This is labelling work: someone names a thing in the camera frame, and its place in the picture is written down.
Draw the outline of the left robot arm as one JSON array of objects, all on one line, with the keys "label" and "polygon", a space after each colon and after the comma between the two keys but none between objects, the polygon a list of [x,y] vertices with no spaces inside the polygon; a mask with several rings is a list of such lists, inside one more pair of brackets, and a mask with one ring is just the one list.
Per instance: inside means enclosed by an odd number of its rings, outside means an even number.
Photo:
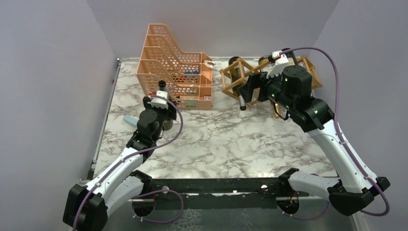
[{"label": "left robot arm", "polygon": [[137,170],[159,146],[164,123],[180,114],[168,93],[143,98],[137,129],[120,156],[85,185],[74,185],[67,197],[63,222],[75,231],[101,231],[108,218],[132,196],[151,193],[150,177]]}]

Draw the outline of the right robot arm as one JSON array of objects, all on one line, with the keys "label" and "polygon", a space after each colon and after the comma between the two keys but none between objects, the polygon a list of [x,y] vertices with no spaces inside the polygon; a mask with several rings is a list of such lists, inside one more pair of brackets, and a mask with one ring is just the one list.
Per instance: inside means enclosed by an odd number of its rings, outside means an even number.
[{"label": "right robot arm", "polygon": [[346,143],[331,108],[311,95],[311,83],[312,76],[303,67],[290,65],[274,77],[266,72],[252,73],[246,84],[238,87],[238,93],[250,102],[253,91],[259,89],[260,102],[271,100],[285,107],[286,117],[319,145],[338,174],[329,179],[291,168],[279,176],[278,191],[285,196],[296,191],[318,196],[350,216],[367,207],[390,182],[370,172]]}]

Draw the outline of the green bottle silver cap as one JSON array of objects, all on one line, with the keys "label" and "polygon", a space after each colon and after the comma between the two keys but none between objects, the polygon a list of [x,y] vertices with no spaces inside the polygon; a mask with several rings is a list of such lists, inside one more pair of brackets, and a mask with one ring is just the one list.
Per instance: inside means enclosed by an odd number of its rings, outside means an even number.
[{"label": "green bottle silver cap", "polygon": [[[229,65],[233,64],[239,58],[240,58],[239,56],[231,57],[230,60],[229,60]],[[241,78],[241,72],[240,72],[240,69],[239,69],[238,65],[231,69],[230,75],[231,75],[231,82],[238,81]],[[238,101],[239,101],[239,104],[240,104],[240,110],[245,111],[246,110],[246,103],[245,103],[243,97],[238,92],[238,87],[240,87],[241,85],[242,84],[238,84],[237,86],[233,87],[232,91],[233,91],[234,95],[236,95],[238,97]]]}]

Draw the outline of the dark bottle brown label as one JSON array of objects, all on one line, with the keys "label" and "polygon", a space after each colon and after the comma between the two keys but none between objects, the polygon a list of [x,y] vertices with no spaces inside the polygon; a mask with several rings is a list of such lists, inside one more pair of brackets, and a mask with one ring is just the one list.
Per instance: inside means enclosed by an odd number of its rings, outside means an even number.
[{"label": "dark bottle brown label", "polygon": [[[158,82],[158,87],[159,87],[159,90],[161,91],[167,91],[166,82],[164,80],[160,80]],[[164,127],[164,131],[170,130],[173,127],[173,120],[169,119],[167,121],[164,121],[163,127]]]}]

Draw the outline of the dark green wine bottle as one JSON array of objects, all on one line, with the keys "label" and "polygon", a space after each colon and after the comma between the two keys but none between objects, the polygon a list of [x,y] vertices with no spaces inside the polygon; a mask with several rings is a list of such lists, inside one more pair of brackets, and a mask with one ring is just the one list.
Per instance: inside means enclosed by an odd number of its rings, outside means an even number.
[{"label": "dark green wine bottle", "polygon": [[285,53],[286,58],[288,59],[288,65],[298,65],[297,58],[293,51]]}]

